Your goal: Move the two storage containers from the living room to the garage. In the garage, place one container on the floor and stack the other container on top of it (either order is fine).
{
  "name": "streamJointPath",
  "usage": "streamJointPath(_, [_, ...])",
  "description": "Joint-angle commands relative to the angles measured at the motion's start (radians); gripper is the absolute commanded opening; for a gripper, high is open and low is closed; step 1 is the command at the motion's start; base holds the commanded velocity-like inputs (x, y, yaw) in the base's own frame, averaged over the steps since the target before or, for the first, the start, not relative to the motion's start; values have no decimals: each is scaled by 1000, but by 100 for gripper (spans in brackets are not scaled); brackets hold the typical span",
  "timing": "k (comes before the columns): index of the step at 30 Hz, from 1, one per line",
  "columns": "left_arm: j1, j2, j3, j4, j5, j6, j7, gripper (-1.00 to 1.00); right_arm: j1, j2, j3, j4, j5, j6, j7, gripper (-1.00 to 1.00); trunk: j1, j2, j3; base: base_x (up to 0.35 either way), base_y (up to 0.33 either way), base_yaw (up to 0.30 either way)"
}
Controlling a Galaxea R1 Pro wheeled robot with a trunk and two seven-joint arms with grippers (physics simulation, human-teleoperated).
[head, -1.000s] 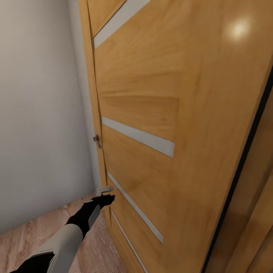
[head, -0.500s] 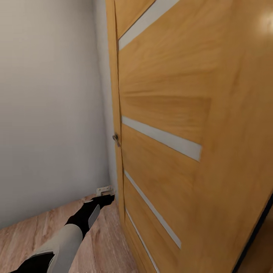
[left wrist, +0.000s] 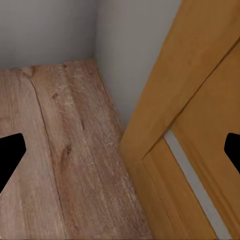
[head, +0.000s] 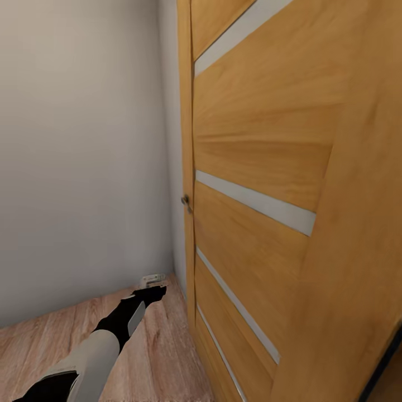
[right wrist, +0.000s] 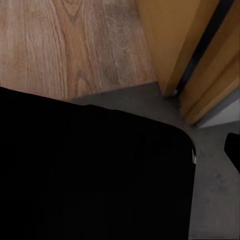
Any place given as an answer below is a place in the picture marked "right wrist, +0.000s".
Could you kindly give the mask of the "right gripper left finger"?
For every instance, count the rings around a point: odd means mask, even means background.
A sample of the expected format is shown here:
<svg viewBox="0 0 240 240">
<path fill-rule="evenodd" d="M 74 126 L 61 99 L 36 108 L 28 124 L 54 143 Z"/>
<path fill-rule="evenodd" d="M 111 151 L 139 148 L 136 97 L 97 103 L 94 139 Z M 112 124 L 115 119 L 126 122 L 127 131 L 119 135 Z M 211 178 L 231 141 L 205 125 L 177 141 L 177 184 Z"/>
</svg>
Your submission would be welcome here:
<svg viewBox="0 0 240 240">
<path fill-rule="evenodd" d="M 26 152 L 21 133 L 0 138 L 0 193 Z"/>
</svg>

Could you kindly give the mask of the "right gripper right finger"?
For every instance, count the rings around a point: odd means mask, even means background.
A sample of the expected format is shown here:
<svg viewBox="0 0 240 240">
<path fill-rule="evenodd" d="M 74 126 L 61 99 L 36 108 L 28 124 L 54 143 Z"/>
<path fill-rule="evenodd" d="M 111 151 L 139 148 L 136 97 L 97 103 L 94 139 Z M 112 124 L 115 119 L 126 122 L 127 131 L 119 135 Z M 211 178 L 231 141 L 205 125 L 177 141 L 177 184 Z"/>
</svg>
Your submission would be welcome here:
<svg viewBox="0 0 240 240">
<path fill-rule="evenodd" d="M 227 135 L 224 151 L 240 173 L 240 135 L 229 133 Z"/>
</svg>

